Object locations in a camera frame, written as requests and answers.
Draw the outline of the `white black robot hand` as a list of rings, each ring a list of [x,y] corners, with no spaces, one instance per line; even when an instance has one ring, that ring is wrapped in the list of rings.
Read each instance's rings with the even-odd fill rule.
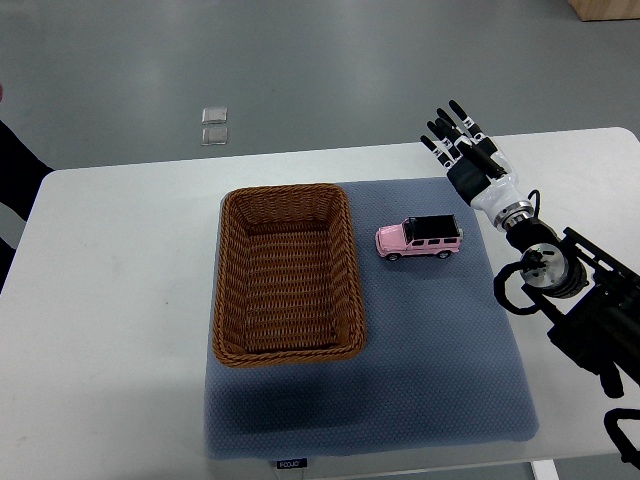
[[[438,108],[436,121],[428,121],[426,126],[444,148],[426,135],[421,135],[420,141],[447,168],[456,192],[469,206],[483,211],[495,228],[511,228],[533,218],[534,207],[518,190],[517,175],[503,152],[455,100],[448,104],[473,139]]]

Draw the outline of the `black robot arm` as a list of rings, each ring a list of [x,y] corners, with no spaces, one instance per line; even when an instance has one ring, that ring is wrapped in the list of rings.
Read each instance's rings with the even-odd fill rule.
[[[515,315],[544,313],[551,342],[608,397],[622,397],[621,377],[639,378],[638,275],[576,231],[558,236],[544,223],[539,191],[519,191],[503,152],[456,101],[427,127],[434,136],[420,140],[457,194],[521,255],[494,278],[498,303]]]

